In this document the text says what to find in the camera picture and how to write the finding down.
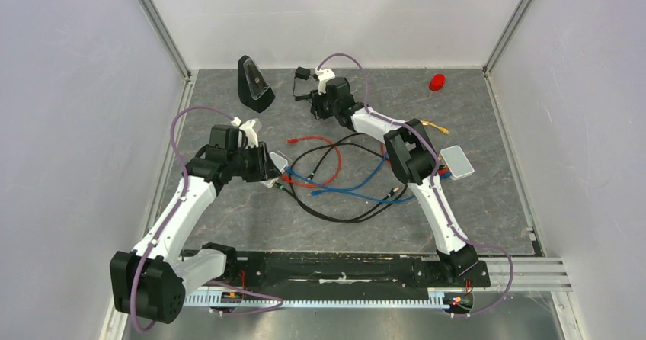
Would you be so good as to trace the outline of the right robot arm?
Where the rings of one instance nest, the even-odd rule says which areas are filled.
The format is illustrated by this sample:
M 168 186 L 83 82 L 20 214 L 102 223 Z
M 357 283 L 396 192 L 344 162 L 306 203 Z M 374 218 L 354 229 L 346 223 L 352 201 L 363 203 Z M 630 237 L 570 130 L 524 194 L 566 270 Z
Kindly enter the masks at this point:
M 396 120 L 355 101 L 348 80 L 317 75 L 311 92 L 312 114 L 334 117 L 342 127 L 378 140 L 385 146 L 395 177 L 405 183 L 420 204 L 436 241 L 440 276 L 450 285 L 466 280 L 478 263 L 443 193 L 439 156 L 418 119 Z

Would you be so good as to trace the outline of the white network switch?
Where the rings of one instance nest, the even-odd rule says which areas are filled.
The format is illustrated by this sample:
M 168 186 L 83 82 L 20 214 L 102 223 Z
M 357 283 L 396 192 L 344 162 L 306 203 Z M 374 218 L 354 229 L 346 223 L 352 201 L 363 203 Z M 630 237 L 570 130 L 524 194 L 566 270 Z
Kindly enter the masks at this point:
M 440 150 L 443 164 L 449 170 L 449 178 L 456 181 L 475 173 L 475 169 L 461 146 L 451 146 Z
M 289 166 L 289 161 L 284 156 L 276 152 L 271 152 L 270 158 L 280 174 L 283 174 Z

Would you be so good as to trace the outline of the black power adapter with cord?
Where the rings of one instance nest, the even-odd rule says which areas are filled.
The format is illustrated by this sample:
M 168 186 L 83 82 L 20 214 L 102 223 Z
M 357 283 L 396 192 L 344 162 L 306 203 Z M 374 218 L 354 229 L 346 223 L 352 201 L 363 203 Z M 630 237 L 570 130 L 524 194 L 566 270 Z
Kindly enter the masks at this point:
M 310 69 L 301 66 L 296 68 L 294 72 L 292 87 L 292 96 L 294 98 L 294 101 L 307 101 L 309 103 L 312 103 L 313 97 L 311 92 L 298 93 L 296 89 L 298 85 L 305 85 L 306 82 L 313 78 L 313 72 Z

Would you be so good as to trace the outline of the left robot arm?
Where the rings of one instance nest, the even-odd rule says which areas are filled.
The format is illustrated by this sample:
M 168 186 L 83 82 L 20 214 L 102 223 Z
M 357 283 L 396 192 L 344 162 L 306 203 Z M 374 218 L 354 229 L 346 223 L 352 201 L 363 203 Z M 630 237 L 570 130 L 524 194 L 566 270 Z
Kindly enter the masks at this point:
M 270 184 L 282 175 L 286 161 L 274 162 L 276 154 L 258 139 L 260 128 L 257 119 L 212 127 L 209 142 L 186 164 L 154 226 L 130 251 L 116 252 L 110 260 L 116 311 L 169 324 L 199 287 L 238 279 L 235 248 L 208 242 L 192 255 L 182 250 L 199 218 L 233 178 Z

